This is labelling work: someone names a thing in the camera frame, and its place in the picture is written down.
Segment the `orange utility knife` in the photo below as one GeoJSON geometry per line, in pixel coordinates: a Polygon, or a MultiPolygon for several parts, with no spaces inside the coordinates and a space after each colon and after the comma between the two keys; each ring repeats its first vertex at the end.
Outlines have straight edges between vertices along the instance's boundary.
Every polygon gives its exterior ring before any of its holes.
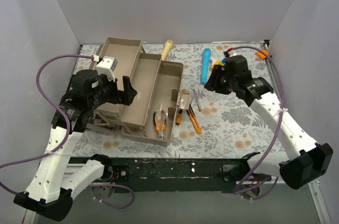
{"type": "Polygon", "coordinates": [[[195,113],[194,113],[193,108],[192,108],[191,105],[189,105],[189,108],[187,109],[187,113],[188,113],[189,118],[190,118],[190,120],[192,122],[192,125],[194,126],[194,129],[195,129],[196,133],[202,134],[201,127],[200,127],[200,125],[198,123],[198,120],[197,120],[197,118],[195,116],[195,113]]]}

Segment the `orange handled pliers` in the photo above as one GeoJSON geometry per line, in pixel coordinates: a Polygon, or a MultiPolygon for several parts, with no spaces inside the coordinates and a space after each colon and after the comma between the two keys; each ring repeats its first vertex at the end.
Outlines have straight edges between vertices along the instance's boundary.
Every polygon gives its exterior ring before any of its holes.
{"type": "Polygon", "coordinates": [[[157,132],[157,138],[164,140],[166,125],[167,125],[167,114],[164,110],[153,113],[153,123],[157,132]]]}

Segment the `taupe plastic tool box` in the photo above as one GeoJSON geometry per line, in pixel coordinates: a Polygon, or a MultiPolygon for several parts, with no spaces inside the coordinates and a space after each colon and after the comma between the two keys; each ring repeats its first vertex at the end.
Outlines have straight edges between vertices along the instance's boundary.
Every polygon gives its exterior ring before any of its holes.
{"type": "Polygon", "coordinates": [[[120,128],[131,140],[168,145],[178,111],[187,110],[191,101],[190,94],[181,91],[183,64],[146,53],[140,40],[108,37],[97,55],[117,59],[116,78],[130,76],[137,96],[130,106],[103,104],[94,111],[87,128],[107,135],[120,128]],[[167,114],[164,140],[157,138],[153,123],[153,113],[161,110],[167,114]]]}

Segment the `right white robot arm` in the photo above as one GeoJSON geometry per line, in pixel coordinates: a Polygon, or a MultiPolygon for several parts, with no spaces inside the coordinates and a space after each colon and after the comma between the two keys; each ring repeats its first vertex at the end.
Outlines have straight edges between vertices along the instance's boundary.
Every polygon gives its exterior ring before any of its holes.
{"type": "Polygon", "coordinates": [[[252,76],[245,57],[232,56],[223,66],[215,65],[204,87],[219,94],[235,93],[263,119],[274,132],[273,141],[278,140],[287,154],[285,161],[270,160],[270,149],[244,156],[240,166],[230,170],[242,182],[258,174],[275,176],[297,190],[326,173],[333,155],[331,146],[319,144],[301,128],[282,107],[273,87],[264,78],[252,76]]]}

